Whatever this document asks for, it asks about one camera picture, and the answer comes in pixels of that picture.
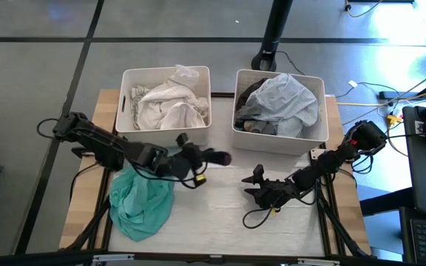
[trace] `wooden board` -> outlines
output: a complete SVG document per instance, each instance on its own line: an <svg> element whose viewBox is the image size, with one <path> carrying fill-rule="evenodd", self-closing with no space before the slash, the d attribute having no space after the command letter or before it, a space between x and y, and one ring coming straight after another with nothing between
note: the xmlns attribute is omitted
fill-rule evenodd
<svg viewBox="0 0 426 266"><path fill-rule="evenodd" d="M104 89L100 91L98 103L95 108L95 114L93 115L93 123L95 125L111 131L115 122L118 97L118 90ZM334 97L327 97L326 104L330 134L326 145L328 149L335 149L341 143L343 138L341 120L339 117L336 99ZM92 158L84 158L81 162L80 169L93 163ZM351 171L349 166L343 166L343 168ZM71 244L77 235L82 232L86 224L91 220L101 185L102 174L103 171L101 168L95 168L85 174L82 174L78 178L77 183L75 184L72 202L70 203L67 214L64 232L60 241L61 248ZM363 249L366 253L371 253L354 181L346 174L338 173L334 182L334 189L339 210L339 218L343 225L361 249ZM95 243L97 248L101 246L105 222L106 220L101 222L101 226L98 230ZM333 227L330 222L328 223L328 232L332 253L337 253Z"/></svg>
<svg viewBox="0 0 426 266"><path fill-rule="evenodd" d="M96 126L107 131L112 131L116 111L118 110L118 98L119 90L117 89L102 89L100 91L92 119L92 122ZM80 169L90 166L93 163L95 163L95 158L85 157L81 160ZM65 220L64 231L61 236L60 248L65 248L72 244L92 219L102 176L103 168L99 166L95 166L78 176ZM97 247L101 246L102 232L98 232L96 239Z"/></svg>
<svg viewBox="0 0 426 266"><path fill-rule="evenodd" d="M245 188L258 188L241 180L252 175L258 163L265 168L264 178L282 180L309 165L308 154L293 156L235 149L231 138L234 99L212 99L212 124L206 147L226 151L228 167L209 164L207 182L190 190L177 184L175 204L162 228L153 236L134 242L116 227L109 236L109 251L139 253L231 254L237 256L324 256L317 207L290 200L277 215L254 230L242 224L247 211L257 209ZM305 197L311 202L314 195ZM264 213L247 217L256 225Z"/></svg>
<svg viewBox="0 0 426 266"><path fill-rule="evenodd" d="M341 144L344 137L341 126L341 118L337 99L334 96L326 98L326 111L328 115L328 133L329 138L326 142L327 149L336 149ZM352 173L351 166L348 164L342 165L342 169ZM333 182L334 193L337 200L339 220L345 226L351 238L356 241L358 246L367 254L371 254L368 235L364 226L364 218L359 204L356 184L352 178L342 172L337 172L337 176ZM328 235L330 236L331 252L338 254L337 242L334 235L333 225L327 219Z"/></svg>

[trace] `wooden table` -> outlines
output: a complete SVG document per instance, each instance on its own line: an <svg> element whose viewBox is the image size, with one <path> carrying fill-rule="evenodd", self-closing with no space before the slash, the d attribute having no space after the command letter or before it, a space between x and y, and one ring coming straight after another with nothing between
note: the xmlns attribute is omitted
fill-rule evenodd
<svg viewBox="0 0 426 266"><path fill-rule="evenodd" d="M118 108L118 97L118 90L103 89L100 91L92 118L92 122L95 125L108 131L112 131ZM343 138L336 98L333 96L327 97L326 104L330 135L326 142L326 146L327 149L335 149L341 143ZM81 161L80 169L83 169L93 163L93 158L86 157ZM351 172L351 167L348 165L343 166L342 168ZM101 167L97 167L78 177L60 241L61 248L70 245L77 235L82 232L86 224L91 220L101 187L102 174L103 170ZM334 180L334 191L339 218L342 224L361 249L370 254L371 249L368 244L368 238L365 231L364 220L361 214L354 180L346 174L338 172L336 179ZM95 248L101 248L101 239L104 235L105 222L106 215L98 227ZM329 221L328 235L331 243L331 253L338 254L334 229Z"/></svg>

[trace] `white tabletop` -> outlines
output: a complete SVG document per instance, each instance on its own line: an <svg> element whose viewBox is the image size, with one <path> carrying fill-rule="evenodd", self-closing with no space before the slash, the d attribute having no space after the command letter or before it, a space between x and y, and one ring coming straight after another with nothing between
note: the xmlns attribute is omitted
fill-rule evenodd
<svg viewBox="0 0 426 266"><path fill-rule="evenodd" d="M261 163L264 177L283 180L288 173L308 165L301 157L233 149L231 146L232 99L212 99L213 123L209 147L231 153L231 166L209 166L207 182L190 190L175 186L170 218L154 235L134 242L113 226L109 250L118 252L187 253L264 256L323 256L317 207L291 200L281 212L270 216L259 228L247 229L242 218L258 208L241 180L252 175ZM313 193L304 200L312 201ZM246 223L255 225L266 212L251 214Z"/></svg>

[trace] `floor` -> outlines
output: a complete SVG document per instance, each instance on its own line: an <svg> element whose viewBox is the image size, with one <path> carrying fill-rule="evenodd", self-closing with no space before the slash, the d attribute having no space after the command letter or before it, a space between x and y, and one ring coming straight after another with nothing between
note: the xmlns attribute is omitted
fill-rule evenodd
<svg viewBox="0 0 426 266"><path fill-rule="evenodd" d="M119 88L126 69L204 65L213 92L233 92L237 70L250 68L260 48L271 3L0 0L0 164L5 167L0 255L13 252L39 177L48 184L27 252L58 248L79 160L72 145L63 143L42 168L50 148L36 134L37 122L62 109L91 116L99 90ZM407 90L426 77L425 0L381 4L360 18L344 13L343 4L294 1L280 45L305 74L325 81L327 94L345 93L349 80ZM352 10L361 13L371 5L353 4ZM295 73L283 54L277 55L277 71ZM360 86L339 100L377 103L379 89ZM340 114L347 121L367 110L341 106ZM385 127L376 112L365 118ZM396 145L405 150L405 142ZM408 187L410 175L398 172L397 163L406 166L407 158L386 148L370 174L357 176L358 183L384 191Z"/></svg>

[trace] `yellow connector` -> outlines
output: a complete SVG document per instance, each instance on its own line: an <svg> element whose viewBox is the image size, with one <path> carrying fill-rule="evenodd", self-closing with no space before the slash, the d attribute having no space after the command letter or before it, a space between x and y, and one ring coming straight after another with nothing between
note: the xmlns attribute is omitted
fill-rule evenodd
<svg viewBox="0 0 426 266"><path fill-rule="evenodd" d="M387 119L388 119L389 126L393 126L395 123L402 123L404 121L400 117L393 116L393 115L388 115Z"/></svg>

